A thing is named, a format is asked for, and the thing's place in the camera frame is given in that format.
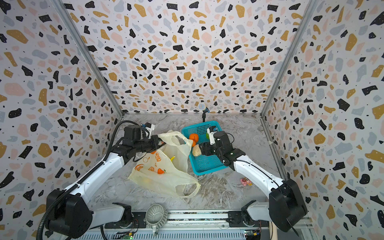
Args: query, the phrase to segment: beige round vegetable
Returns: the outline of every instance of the beige round vegetable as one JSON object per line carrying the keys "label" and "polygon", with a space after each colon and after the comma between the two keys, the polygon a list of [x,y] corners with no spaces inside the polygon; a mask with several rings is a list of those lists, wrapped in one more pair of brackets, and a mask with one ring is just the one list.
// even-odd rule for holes
{"label": "beige round vegetable", "polygon": [[193,147],[193,149],[192,149],[192,155],[193,155],[194,157],[197,157],[197,156],[200,156],[200,155],[201,155],[201,150],[200,150],[198,144],[196,144],[196,145]]}

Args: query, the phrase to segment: wall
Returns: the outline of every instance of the wall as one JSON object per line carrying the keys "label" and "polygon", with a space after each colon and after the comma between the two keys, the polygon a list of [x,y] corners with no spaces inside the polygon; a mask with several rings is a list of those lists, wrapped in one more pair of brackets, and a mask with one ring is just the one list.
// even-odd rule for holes
{"label": "wall", "polygon": [[66,0],[124,112],[258,112],[308,0]]}
{"label": "wall", "polygon": [[383,11],[319,1],[266,113],[319,239],[384,239]]}
{"label": "wall", "polygon": [[46,196],[101,159],[117,119],[50,2],[0,6],[0,239],[34,239]]}

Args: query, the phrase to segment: slotted metal panel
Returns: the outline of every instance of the slotted metal panel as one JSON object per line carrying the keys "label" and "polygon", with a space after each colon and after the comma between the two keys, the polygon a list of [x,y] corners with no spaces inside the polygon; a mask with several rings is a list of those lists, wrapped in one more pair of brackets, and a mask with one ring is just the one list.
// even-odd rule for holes
{"label": "slotted metal panel", "polygon": [[[119,238],[120,234],[105,233],[108,240]],[[87,232],[79,240],[88,239],[102,239],[100,233]],[[154,237],[152,231],[138,231],[133,239],[158,239],[158,240],[171,240],[171,239],[193,239],[193,240],[244,240],[244,230],[198,230],[198,231],[160,231]]]}

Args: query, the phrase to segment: mug handle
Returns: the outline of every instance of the mug handle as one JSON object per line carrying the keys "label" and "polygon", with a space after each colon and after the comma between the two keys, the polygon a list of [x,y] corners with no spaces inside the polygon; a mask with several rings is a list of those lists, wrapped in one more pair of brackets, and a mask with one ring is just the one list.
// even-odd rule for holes
{"label": "mug handle", "polygon": [[154,237],[157,236],[157,225],[153,225],[152,226],[152,234],[153,234]]}

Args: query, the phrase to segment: gray marble surface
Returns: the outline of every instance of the gray marble surface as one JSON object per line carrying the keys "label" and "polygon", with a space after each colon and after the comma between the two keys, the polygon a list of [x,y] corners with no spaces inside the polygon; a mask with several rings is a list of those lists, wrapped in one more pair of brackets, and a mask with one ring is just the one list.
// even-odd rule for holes
{"label": "gray marble surface", "polygon": [[[165,133],[169,130],[181,131],[184,127],[202,122],[201,115],[137,114],[126,115],[124,119],[139,124],[146,122],[156,124],[154,134]],[[257,164],[279,176],[258,115],[207,114],[206,121],[217,121],[223,131],[234,136],[234,147],[240,148]],[[123,129],[124,124],[120,127],[115,141],[123,136]],[[182,199],[149,191],[128,180],[128,176],[135,166],[136,163],[130,161],[115,172],[92,197],[89,207],[97,209],[113,202],[121,202],[131,205],[135,210],[146,210],[152,204],[161,204],[170,210],[240,209],[251,200],[266,200],[266,196],[255,185],[244,187],[240,183],[243,175],[230,168],[197,176],[188,160],[188,173],[199,181],[201,188],[195,197]]]}

